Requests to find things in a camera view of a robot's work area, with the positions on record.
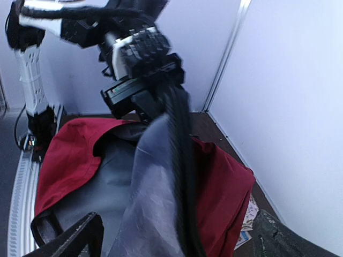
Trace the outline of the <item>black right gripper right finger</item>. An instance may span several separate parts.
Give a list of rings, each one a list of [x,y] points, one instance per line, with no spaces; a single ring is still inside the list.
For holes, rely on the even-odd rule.
[[[335,256],[297,235],[265,210],[260,210],[254,219],[251,235],[254,256]]]

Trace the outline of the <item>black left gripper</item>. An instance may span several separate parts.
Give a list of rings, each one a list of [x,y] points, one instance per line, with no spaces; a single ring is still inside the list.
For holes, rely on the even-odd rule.
[[[184,90],[185,72],[176,53],[162,57],[158,65],[135,78],[124,77],[101,91],[101,96],[116,119],[136,111],[144,123],[166,112],[173,117],[188,117],[188,94]]]

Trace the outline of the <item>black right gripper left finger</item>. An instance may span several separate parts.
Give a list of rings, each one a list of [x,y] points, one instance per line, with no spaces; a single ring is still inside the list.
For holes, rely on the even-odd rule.
[[[103,234],[100,215],[91,212],[56,239],[26,256],[101,256]]]

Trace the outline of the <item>white dog cover book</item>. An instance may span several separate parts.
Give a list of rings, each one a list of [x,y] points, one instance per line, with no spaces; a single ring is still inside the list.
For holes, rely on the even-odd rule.
[[[240,236],[238,238],[238,241],[235,245],[234,250],[238,249],[240,246],[242,246],[243,244],[245,244],[252,238],[252,236],[250,235],[250,232],[253,230],[253,222],[258,212],[259,212],[258,205],[255,199],[253,198],[253,196],[251,195],[249,199],[247,211],[246,211],[243,223],[242,223]]]

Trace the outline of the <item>red student backpack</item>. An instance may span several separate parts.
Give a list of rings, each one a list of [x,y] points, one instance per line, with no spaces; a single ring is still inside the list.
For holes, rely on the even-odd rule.
[[[211,142],[193,140],[189,181],[196,214],[186,241],[177,235],[181,182],[172,167],[167,118],[150,126],[76,118],[52,139],[38,178],[31,231],[42,246],[90,212],[100,215],[102,256],[232,256],[255,178]]]

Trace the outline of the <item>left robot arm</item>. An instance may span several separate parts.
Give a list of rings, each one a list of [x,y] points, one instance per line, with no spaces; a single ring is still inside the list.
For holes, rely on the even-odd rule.
[[[8,256],[194,256],[188,94],[177,54],[155,21],[165,1],[13,1],[6,37],[19,64],[28,134],[14,181]],[[98,46],[112,118],[77,118],[50,104],[54,85],[91,75],[87,57],[46,36]]]

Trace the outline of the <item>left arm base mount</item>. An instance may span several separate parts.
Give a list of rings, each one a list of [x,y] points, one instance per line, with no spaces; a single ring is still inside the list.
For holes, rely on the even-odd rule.
[[[32,154],[31,161],[42,163],[52,138],[59,130],[61,118],[65,115],[64,106],[48,106],[41,114],[35,114],[34,116],[27,115],[28,131],[18,137],[17,127],[19,119],[25,112],[26,107],[23,107],[14,124],[14,140],[19,150]]]

